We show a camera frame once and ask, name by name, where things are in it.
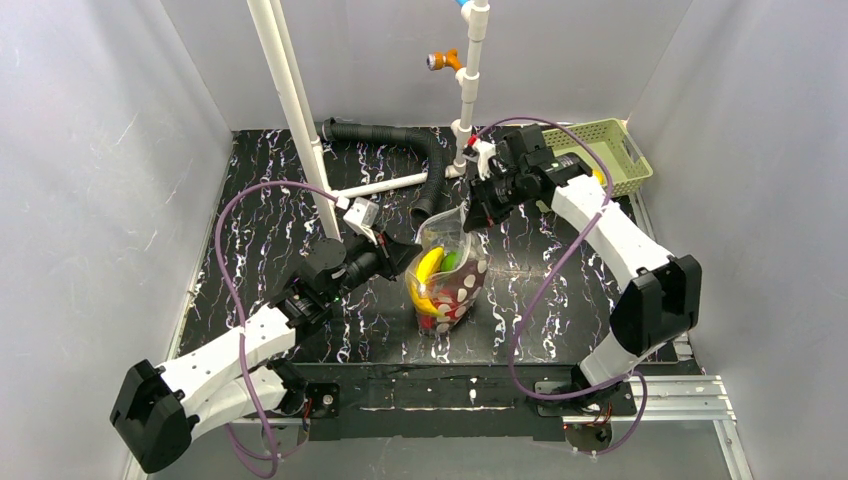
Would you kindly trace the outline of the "clear zip top bag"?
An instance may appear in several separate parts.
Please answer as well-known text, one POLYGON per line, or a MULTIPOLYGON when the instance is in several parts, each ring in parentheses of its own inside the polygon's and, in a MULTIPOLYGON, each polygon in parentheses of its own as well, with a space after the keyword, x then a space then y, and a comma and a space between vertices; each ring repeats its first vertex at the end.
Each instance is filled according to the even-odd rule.
POLYGON ((468 207, 439 213, 418 228, 422 247, 405 271, 405 285, 419 329, 444 335, 468 314, 483 290, 488 258, 481 235, 466 232, 468 207))

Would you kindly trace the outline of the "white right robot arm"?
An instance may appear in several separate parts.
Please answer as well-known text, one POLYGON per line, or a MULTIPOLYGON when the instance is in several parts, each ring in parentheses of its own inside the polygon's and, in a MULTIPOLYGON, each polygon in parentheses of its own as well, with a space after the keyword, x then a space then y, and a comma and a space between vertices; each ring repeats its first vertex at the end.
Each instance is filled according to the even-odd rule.
POLYGON ((558 261, 582 243, 604 261, 620 289, 610 331, 572 370, 570 400, 611 387, 666 343, 696 327, 702 267, 676 256, 645 234, 613 201, 609 169, 581 139, 579 152, 556 155, 536 122, 507 134, 500 144, 470 136, 461 152, 477 163, 470 181, 467 232, 505 221, 527 202, 541 202, 577 230, 558 261))

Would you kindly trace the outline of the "red fake fruit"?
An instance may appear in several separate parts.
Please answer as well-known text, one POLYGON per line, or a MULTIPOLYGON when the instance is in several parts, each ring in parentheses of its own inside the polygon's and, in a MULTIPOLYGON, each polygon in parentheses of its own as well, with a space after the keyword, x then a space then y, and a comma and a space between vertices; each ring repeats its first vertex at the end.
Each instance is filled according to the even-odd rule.
POLYGON ((470 309, 482 291, 488 262, 469 257, 456 271, 436 273, 428 279, 427 296, 437 308, 438 316, 419 313, 415 306, 419 328, 444 333, 456 325, 470 309))

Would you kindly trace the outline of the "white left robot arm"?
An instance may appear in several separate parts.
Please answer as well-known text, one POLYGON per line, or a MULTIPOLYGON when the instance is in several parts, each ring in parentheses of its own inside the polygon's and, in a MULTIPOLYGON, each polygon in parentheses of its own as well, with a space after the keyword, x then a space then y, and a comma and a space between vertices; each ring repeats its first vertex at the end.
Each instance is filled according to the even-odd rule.
POLYGON ((280 407, 297 412, 308 382, 272 357, 293 349, 338 316, 340 300, 374 276, 394 280, 422 251, 387 232, 322 239, 296 261, 284 287, 243 326, 125 374, 109 421, 142 471, 159 472, 192 442, 226 423, 280 407))

